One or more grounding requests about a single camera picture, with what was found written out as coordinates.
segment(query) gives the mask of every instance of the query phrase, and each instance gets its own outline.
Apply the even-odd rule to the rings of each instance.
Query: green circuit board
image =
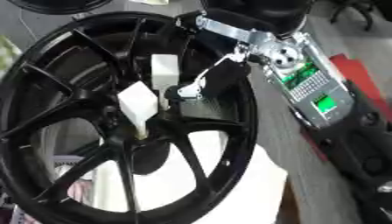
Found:
[[[318,71],[319,68],[310,58],[307,58],[303,67],[299,68],[295,73],[287,75],[281,81],[289,90],[292,90]]]

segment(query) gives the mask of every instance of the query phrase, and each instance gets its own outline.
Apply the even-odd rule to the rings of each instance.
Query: metal arm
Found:
[[[289,38],[280,39],[272,32],[246,30],[213,20],[206,12],[196,15],[194,24],[199,32],[212,32],[234,39],[237,45],[232,53],[223,56],[212,67],[199,74],[192,84],[178,88],[179,98],[214,97],[209,93],[217,95],[220,91],[213,89],[223,90],[221,85],[233,85],[232,81],[236,81],[232,79],[210,84],[211,77],[222,75],[216,71],[228,62],[231,63],[228,71],[232,71],[235,67],[233,63],[240,67],[249,60],[249,56],[253,56],[261,61],[268,82],[282,93],[296,112],[294,114],[304,123],[316,128],[327,127],[340,121],[351,110],[354,100],[346,88],[343,75],[322,53],[309,34],[297,31]],[[236,74],[232,72],[223,75],[229,77]]]

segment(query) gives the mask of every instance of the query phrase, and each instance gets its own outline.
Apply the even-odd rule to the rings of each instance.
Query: metal bracket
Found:
[[[203,95],[201,94],[201,90],[205,88],[207,84],[205,76],[209,71],[211,71],[211,69],[217,67],[220,63],[227,59],[236,63],[242,63],[247,60],[249,54],[249,48],[246,45],[238,44],[233,53],[228,53],[223,56],[220,60],[213,64],[213,66],[200,73],[191,85],[180,88],[177,94],[183,99],[202,99]]]

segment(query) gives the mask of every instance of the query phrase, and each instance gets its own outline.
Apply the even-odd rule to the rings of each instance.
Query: black wheel rim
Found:
[[[47,0],[8,0],[17,7],[27,11],[34,11],[41,14],[69,15],[87,12],[102,7],[112,0],[67,0],[67,1],[47,1]]]
[[[118,33],[121,33],[120,36],[127,37],[125,42],[120,41],[121,47],[111,45],[108,48],[110,51],[107,50],[105,47],[109,44],[103,41],[103,36],[108,39],[120,39],[116,35]],[[106,66],[103,70],[109,72],[105,74],[95,71],[93,79],[91,74],[86,72],[82,76],[76,75],[77,77],[63,76],[64,71],[61,70],[63,71],[61,73],[55,68],[63,64],[62,57],[68,57],[67,53],[72,54],[70,49],[75,49],[75,46],[78,46],[76,47],[78,50],[88,49],[94,55],[100,56],[98,57],[100,65],[104,63]],[[121,114],[112,119],[107,116],[102,117],[101,112],[107,107],[116,107],[116,98],[111,95],[119,91],[118,89],[126,88],[135,81],[142,80],[147,85],[151,82],[151,78],[138,75],[148,73],[138,71],[141,66],[135,58],[141,57],[138,55],[140,49],[143,49],[141,52],[178,54],[183,70],[180,79],[183,82],[192,80],[200,67],[205,67],[199,65],[200,67],[195,68],[194,63],[187,62],[189,59],[197,58],[198,61],[205,59],[204,63],[208,65],[219,56],[218,52],[206,48],[196,38],[175,28],[169,17],[135,12],[111,13],[89,17],[54,31],[26,52],[4,78],[3,134],[0,149],[2,179],[15,201],[39,221],[44,223],[191,223],[218,205],[245,172],[256,143],[257,118],[253,92],[249,82],[242,80],[222,95],[222,99],[233,99],[236,103],[236,121],[183,117],[179,115],[178,105],[172,104],[171,110],[161,111],[148,122],[152,129],[157,127],[157,133],[162,134],[159,136],[161,140],[168,139],[178,146],[185,160],[192,167],[197,188],[170,205],[141,213],[134,211],[135,203],[131,187],[133,175],[132,163],[130,163],[134,150],[129,149],[136,149],[140,142],[129,138],[128,134],[133,131],[131,124],[117,125],[127,122],[123,120]],[[84,77],[90,78],[88,82],[85,82]],[[34,87],[33,83],[39,83],[39,87]],[[19,113],[25,102],[35,101],[33,107],[39,108],[36,104],[47,107],[48,100],[37,102],[41,100],[39,94],[33,94],[36,100],[27,97],[28,95],[31,97],[30,91],[38,93],[37,91],[42,88],[45,89],[45,95],[51,96],[48,97],[50,100],[61,96],[62,101],[44,112],[39,110],[36,113],[38,115],[32,115],[32,112],[28,112],[29,115]],[[34,151],[29,135],[49,124],[72,117],[79,117],[92,123],[105,139],[105,144],[52,183],[45,175],[37,175],[41,171],[39,159],[30,159],[29,164],[23,164],[21,161],[25,161],[26,152],[31,154]],[[209,177],[206,177],[202,171],[186,135],[199,130],[222,130],[229,135],[227,148]],[[69,199],[65,193],[67,187],[76,179],[108,159],[114,159],[119,164],[129,202],[127,213],[111,213],[84,206]]]

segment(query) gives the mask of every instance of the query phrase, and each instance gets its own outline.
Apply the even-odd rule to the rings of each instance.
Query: chair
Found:
[[[365,31],[370,31],[372,29],[374,20],[370,12],[375,7],[375,2],[373,0],[332,0],[339,7],[333,13],[331,17],[331,23],[334,24],[338,21],[338,17],[340,13],[348,7],[351,7],[357,10],[367,21],[367,25],[365,26]]]

